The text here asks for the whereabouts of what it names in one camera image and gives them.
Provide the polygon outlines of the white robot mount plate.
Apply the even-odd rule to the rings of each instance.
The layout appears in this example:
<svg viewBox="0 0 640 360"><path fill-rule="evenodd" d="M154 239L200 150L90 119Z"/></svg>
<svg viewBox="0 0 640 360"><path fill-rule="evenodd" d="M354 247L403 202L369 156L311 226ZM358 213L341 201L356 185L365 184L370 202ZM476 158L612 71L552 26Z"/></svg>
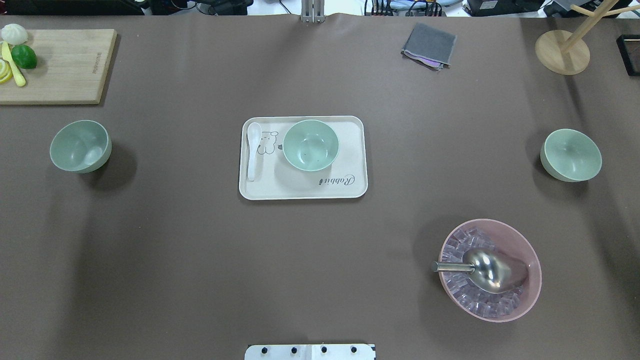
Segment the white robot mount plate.
<svg viewBox="0 0 640 360"><path fill-rule="evenodd" d="M374 344L254 344L247 347L245 360L375 360Z"/></svg>

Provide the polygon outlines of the green bowl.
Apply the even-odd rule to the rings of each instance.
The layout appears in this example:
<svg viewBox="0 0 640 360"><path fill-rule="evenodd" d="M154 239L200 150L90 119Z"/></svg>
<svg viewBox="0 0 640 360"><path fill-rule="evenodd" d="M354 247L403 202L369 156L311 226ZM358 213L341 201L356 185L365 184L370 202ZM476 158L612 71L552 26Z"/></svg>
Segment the green bowl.
<svg viewBox="0 0 640 360"><path fill-rule="evenodd" d="M324 121L302 120L285 133L282 151L291 166L315 172L331 166L340 149L336 132Z"/></svg>
<svg viewBox="0 0 640 360"><path fill-rule="evenodd" d="M589 136L574 129L557 129L540 150L544 170L562 182L586 182L599 174L602 155Z"/></svg>
<svg viewBox="0 0 640 360"><path fill-rule="evenodd" d="M69 173L86 174L101 168L112 152L112 137L93 120L73 121L64 126L50 144L51 162Z"/></svg>

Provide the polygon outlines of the white garlic bulb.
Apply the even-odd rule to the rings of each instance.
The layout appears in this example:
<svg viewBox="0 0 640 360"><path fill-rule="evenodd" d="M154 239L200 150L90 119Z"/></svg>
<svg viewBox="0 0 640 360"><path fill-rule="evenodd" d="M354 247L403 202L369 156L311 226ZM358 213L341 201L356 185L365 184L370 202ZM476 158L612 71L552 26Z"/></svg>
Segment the white garlic bulb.
<svg viewBox="0 0 640 360"><path fill-rule="evenodd" d="M9 45L17 46L29 40L29 33L18 23L8 23L0 30L2 40Z"/></svg>

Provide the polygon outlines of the yellow plastic knife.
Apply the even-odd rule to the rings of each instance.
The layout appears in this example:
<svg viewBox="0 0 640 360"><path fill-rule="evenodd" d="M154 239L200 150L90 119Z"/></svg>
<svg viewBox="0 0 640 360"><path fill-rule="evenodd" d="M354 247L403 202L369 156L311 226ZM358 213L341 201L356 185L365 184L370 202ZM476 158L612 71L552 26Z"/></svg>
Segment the yellow plastic knife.
<svg viewBox="0 0 640 360"><path fill-rule="evenodd" d="M2 54L2 59L5 62L7 62L10 66L11 74L13 76L14 82L16 82L16 85L18 87L24 87L26 85L25 76L23 76L18 66L14 62L13 57L10 53L10 46L6 41L3 41L2 43L1 54Z"/></svg>

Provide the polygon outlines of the metal ice scoop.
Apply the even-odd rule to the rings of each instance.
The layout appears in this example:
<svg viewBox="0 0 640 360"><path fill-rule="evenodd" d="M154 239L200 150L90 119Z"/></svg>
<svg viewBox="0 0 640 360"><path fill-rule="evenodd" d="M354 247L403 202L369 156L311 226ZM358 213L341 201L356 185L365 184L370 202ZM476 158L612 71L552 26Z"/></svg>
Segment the metal ice scoop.
<svg viewBox="0 0 640 360"><path fill-rule="evenodd" d="M468 274L471 282L491 294L501 294L524 284L528 265L512 256L488 248L471 248L462 255L462 262L435 260L433 272Z"/></svg>

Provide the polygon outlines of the wooden mug tree stand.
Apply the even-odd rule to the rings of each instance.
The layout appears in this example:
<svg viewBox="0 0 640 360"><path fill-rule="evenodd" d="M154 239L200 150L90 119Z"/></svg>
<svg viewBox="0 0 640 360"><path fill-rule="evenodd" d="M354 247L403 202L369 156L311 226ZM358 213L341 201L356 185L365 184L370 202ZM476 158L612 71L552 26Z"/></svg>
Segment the wooden mug tree stand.
<svg viewBox="0 0 640 360"><path fill-rule="evenodd" d="M577 75L584 71L590 63L590 50L583 41L583 37L602 18L613 16L632 10L638 10L637 6L622 7L613 10L617 0L604 0L594 11L583 9L572 4L572 10L587 18L574 32L567 30L549 30L538 37L535 42L535 54L537 59L554 73L565 76Z"/></svg>

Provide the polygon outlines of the cream rabbit tray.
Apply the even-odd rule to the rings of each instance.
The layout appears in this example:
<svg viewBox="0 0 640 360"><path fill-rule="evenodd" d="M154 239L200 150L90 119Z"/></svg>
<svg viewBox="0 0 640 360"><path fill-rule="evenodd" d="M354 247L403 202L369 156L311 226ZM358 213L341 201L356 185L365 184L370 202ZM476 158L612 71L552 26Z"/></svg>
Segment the cream rabbit tray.
<svg viewBox="0 0 640 360"><path fill-rule="evenodd" d="M326 123L336 132L339 139L336 159L320 171L298 170L282 153L282 141L286 132L295 123L309 119ZM252 123L260 125L262 139L255 155L254 181L249 181L248 129ZM251 201L359 198L367 189L364 125L356 116L253 117L243 124L238 191L244 198Z"/></svg>

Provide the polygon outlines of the grey folded cloth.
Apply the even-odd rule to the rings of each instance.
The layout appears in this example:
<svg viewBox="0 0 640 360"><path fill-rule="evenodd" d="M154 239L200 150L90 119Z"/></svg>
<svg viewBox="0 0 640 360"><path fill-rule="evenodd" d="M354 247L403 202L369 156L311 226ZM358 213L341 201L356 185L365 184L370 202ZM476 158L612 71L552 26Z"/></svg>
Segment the grey folded cloth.
<svg viewBox="0 0 640 360"><path fill-rule="evenodd" d="M451 65L451 56L457 38L457 35L425 23L416 23L402 47L401 54L440 71Z"/></svg>

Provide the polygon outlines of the green lime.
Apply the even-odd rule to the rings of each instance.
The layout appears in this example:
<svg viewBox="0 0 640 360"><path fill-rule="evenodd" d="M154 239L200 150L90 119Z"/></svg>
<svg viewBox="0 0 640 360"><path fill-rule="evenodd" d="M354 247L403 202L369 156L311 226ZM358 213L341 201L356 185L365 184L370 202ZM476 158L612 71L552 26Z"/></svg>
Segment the green lime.
<svg viewBox="0 0 640 360"><path fill-rule="evenodd" d="M26 44L18 44L10 50L11 57L20 69L35 69L38 66L38 57L35 51Z"/></svg>

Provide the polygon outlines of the pink bowl with ice cubes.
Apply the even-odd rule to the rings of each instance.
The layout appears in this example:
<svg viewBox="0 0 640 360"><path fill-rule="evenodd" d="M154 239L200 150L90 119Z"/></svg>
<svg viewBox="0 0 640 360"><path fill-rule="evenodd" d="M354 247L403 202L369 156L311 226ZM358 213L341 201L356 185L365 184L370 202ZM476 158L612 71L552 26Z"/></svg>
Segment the pink bowl with ice cubes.
<svg viewBox="0 0 640 360"><path fill-rule="evenodd" d="M458 263L474 248L491 249L524 262L528 278L514 289L491 294L473 284L467 274L441 272L439 280L446 294L458 308L483 321L501 323L523 317L542 289L541 264L530 242L516 228L496 219L471 219L449 233L438 260Z"/></svg>

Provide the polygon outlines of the bamboo cutting board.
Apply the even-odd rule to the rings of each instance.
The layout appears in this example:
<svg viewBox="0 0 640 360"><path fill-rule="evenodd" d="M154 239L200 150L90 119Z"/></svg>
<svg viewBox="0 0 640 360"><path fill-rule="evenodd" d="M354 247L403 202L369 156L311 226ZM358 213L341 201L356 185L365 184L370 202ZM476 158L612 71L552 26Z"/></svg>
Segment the bamboo cutting board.
<svg viewBox="0 0 640 360"><path fill-rule="evenodd" d="M29 29L38 57L23 69L25 86L13 79L0 86L2 105L97 105L114 53L114 29Z"/></svg>

